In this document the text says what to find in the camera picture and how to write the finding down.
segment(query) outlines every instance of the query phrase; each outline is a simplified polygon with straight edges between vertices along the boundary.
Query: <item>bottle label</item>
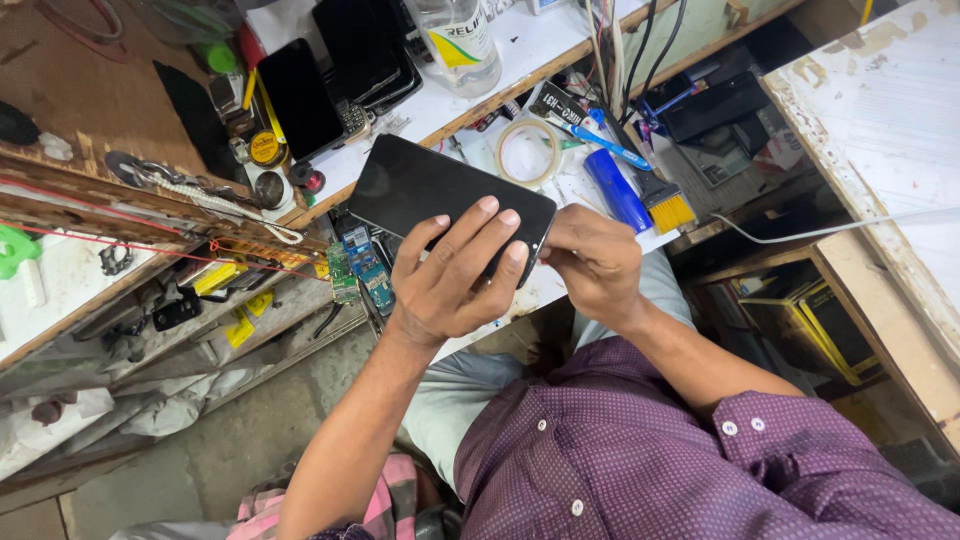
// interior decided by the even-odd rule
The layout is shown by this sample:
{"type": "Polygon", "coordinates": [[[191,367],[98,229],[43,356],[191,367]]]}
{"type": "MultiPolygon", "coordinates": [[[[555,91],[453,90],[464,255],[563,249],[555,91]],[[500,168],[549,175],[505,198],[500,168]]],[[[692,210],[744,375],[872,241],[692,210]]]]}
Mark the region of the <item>bottle label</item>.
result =
{"type": "Polygon", "coordinates": [[[487,17],[479,2],[468,21],[431,28],[427,33],[447,67],[480,63],[493,48],[487,17]]]}

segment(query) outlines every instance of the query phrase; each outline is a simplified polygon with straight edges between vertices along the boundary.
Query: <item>stack of phones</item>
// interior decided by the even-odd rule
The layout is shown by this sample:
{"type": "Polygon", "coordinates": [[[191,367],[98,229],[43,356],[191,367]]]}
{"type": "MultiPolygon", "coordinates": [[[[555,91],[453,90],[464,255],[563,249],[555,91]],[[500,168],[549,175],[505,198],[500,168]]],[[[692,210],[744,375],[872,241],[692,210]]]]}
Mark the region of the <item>stack of phones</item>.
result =
{"type": "Polygon", "coordinates": [[[333,62],[326,73],[303,38],[257,66],[295,160],[362,138],[368,111],[383,115],[423,85],[389,1],[323,0],[314,8],[333,62]]]}
{"type": "Polygon", "coordinates": [[[333,61],[335,94],[377,114],[395,107],[423,84],[403,47],[389,0],[322,0],[313,9],[333,61]]]}

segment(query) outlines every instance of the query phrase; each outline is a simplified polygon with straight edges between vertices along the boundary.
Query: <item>white cable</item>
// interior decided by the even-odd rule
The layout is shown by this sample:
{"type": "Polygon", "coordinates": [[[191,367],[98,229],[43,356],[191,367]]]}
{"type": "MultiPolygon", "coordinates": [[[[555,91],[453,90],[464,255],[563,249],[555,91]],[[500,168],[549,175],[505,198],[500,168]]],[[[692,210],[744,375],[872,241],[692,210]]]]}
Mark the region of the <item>white cable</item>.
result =
{"type": "Polygon", "coordinates": [[[615,72],[615,82],[611,89],[611,111],[614,115],[619,116],[620,114],[620,104],[623,100],[623,86],[626,84],[626,66],[623,61],[623,32],[620,30],[620,21],[616,18],[616,11],[614,6],[616,5],[613,0],[610,2],[610,17],[612,21],[611,34],[613,36],[613,61],[616,64],[615,72]]]}
{"type": "Polygon", "coordinates": [[[593,56],[594,61],[597,62],[597,71],[600,78],[600,89],[603,90],[604,99],[609,103],[610,94],[607,92],[607,78],[603,73],[603,59],[600,58],[600,42],[597,41],[596,29],[593,28],[593,5],[590,4],[590,0],[587,0],[587,24],[590,27],[590,40],[593,41],[593,56]]]}
{"type": "Polygon", "coordinates": [[[944,212],[944,211],[951,211],[951,210],[960,210],[960,207],[947,207],[947,208],[944,208],[944,209],[923,209],[923,210],[914,210],[914,211],[912,211],[912,212],[898,213],[898,214],[894,214],[894,215],[881,215],[881,216],[879,216],[879,217],[874,217],[874,218],[871,218],[871,219],[865,219],[865,220],[863,220],[863,221],[857,221],[856,223],[849,223],[849,224],[847,224],[847,225],[839,225],[839,226],[837,226],[837,227],[830,227],[829,229],[821,229],[820,231],[811,231],[811,232],[809,232],[809,233],[793,234],[792,236],[784,236],[783,238],[771,238],[771,239],[769,239],[769,240],[761,240],[761,239],[759,239],[759,238],[755,238],[755,237],[753,237],[753,236],[750,236],[746,231],[744,231],[743,229],[740,229],[739,227],[737,227],[736,225],[734,225],[733,221],[727,219],[726,217],[724,217],[724,216],[722,216],[722,215],[720,215],[720,214],[718,214],[718,213],[711,213],[710,215],[712,215],[713,217],[719,218],[720,220],[722,220],[722,221],[723,221],[724,223],[726,223],[727,225],[730,225],[731,227],[733,227],[733,229],[734,229],[735,231],[737,231],[738,233],[743,234],[743,235],[746,236],[748,239],[753,240],[753,241],[756,242],[757,244],[777,244],[777,243],[780,243],[780,242],[789,242],[789,241],[791,241],[791,240],[799,240],[799,239],[801,239],[801,238],[810,238],[811,236],[819,236],[819,235],[821,235],[821,234],[839,233],[839,232],[845,231],[845,230],[847,230],[847,229],[856,229],[857,227],[863,227],[863,226],[865,226],[865,225],[873,225],[874,223],[882,223],[882,222],[884,222],[884,221],[891,221],[891,220],[894,220],[894,219],[903,219],[903,218],[905,218],[905,217],[913,217],[913,216],[915,216],[915,215],[924,215],[924,214],[929,214],[929,213],[944,212]]]}
{"type": "Polygon", "coordinates": [[[258,213],[251,212],[251,211],[249,211],[249,210],[241,207],[240,205],[237,205],[237,204],[235,204],[235,203],[232,203],[231,201],[227,201],[227,200],[221,199],[220,197],[213,197],[213,196],[211,196],[211,195],[207,195],[206,193],[204,193],[204,191],[203,191],[202,189],[200,189],[200,188],[198,188],[198,187],[195,187],[195,186],[193,186],[193,185],[186,185],[186,184],[173,184],[173,183],[169,182],[167,179],[163,178],[163,176],[160,175],[160,174],[158,174],[158,173],[154,173],[154,174],[153,174],[153,180],[154,180],[154,181],[156,182],[156,184],[159,185],[160,187],[163,187],[164,189],[169,189],[169,190],[171,190],[171,191],[174,191],[174,192],[176,192],[176,193],[179,193],[180,195],[186,195],[187,197],[190,197],[191,199],[196,199],[196,200],[198,200],[198,201],[203,201],[203,202],[205,202],[205,203],[207,203],[207,204],[209,204],[209,205],[211,205],[211,206],[213,206],[213,207],[220,207],[220,208],[222,208],[222,209],[224,209],[224,210],[229,210],[230,212],[233,212],[233,213],[239,213],[239,214],[241,214],[241,215],[245,215],[245,216],[250,217],[250,218],[252,218],[252,219],[255,219],[255,220],[258,220],[258,221],[261,221],[261,222],[266,222],[266,223],[262,223],[262,225],[264,226],[264,228],[266,228],[267,231],[270,231],[271,233],[273,233],[274,236],[276,236],[277,238],[279,238],[280,241],[283,242],[283,243],[285,243],[285,244],[288,244],[288,245],[291,245],[291,246],[292,246],[292,245],[296,245],[296,244],[299,244],[299,243],[303,242],[303,235],[302,235],[302,234],[300,234],[300,233],[298,233],[298,232],[296,232],[296,231],[291,231],[291,230],[289,230],[289,229],[283,228],[283,227],[282,227],[281,225],[279,225],[277,222],[275,222],[275,221],[273,221],[273,220],[270,220],[270,219],[267,219],[267,218],[263,217],[262,215],[260,215],[260,214],[258,214],[258,213]],[[285,236],[284,236],[285,234],[289,234],[291,237],[293,237],[293,238],[295,238],[295,239],[291,239],[291,238],[289,238],[289,237],[285,237],[285,236]]]}

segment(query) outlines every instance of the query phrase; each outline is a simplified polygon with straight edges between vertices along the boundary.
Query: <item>toothbrush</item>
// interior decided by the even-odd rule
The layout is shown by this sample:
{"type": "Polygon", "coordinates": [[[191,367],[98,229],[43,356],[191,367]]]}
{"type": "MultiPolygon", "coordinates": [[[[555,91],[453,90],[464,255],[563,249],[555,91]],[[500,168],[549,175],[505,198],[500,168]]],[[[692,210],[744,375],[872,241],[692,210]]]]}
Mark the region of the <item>toothbrush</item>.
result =
{"type": "Polygon", "coordinates": [[[553,124],[554,126],[557,126],[562,130],[567,130],[568,132],[571,132],[573,136],[577,138],[580,138],[582,140],[586,140],[589,142],[595,142],[600,146],[603,146],[607,150],[610,150],[614,154],[617,154],[618,156],[626,160],[630,165],[633,165],[634,167],[640,169],[641,171],[649,171],[652,168],[650,166],[650,163],[648,163],[644,158],[641,158],[637,154],[634,154],[633,152],[627,150],[622,146],[617,146],[616,144],[613,144],[612,142],[604,138],[594,135],[590,131],[584,128],[581,128],[580,126],[574,126],[569,122],[564,122],[563,120],[553,117],[553,115],[551,114],[547,114],[546,116],[541,116],[541,118],[543,118],[547,122],[553,124]]]}

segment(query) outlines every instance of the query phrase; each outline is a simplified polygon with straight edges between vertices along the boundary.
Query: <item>phone screen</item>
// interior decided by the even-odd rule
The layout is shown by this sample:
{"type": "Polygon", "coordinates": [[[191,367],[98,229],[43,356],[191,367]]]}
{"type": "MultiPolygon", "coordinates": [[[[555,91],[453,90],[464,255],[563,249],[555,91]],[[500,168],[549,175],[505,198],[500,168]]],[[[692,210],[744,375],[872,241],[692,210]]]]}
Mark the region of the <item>phone screen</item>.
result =
{"type": "Polygon", "coordinates": [[[306,39],[287,44],[256,68],[295,159],[307,158],[343,138],[343,121],[306,39]]]}
{"type": "Polygon", "coordinates": [[[557,211],[557,203],[548,197],[399,136],[381,135],[373,143],[347,209],[388,233],[406,236],[420,221],[436,215],[447,214],[456,222],[486,195],[496,197],[501,209],[516,210],[520,227],[487,265],[484,276],[493,276],[510,242],[522,240],[530,248],[520,278],[523,286],[557,211]]]}
{"type": "Polygon", "coordinates": [[[322,0],[313,19],[333,61],[330,83],[343,97],[361,102],[399,75],[395,41],[369,0],[322,0]]]}

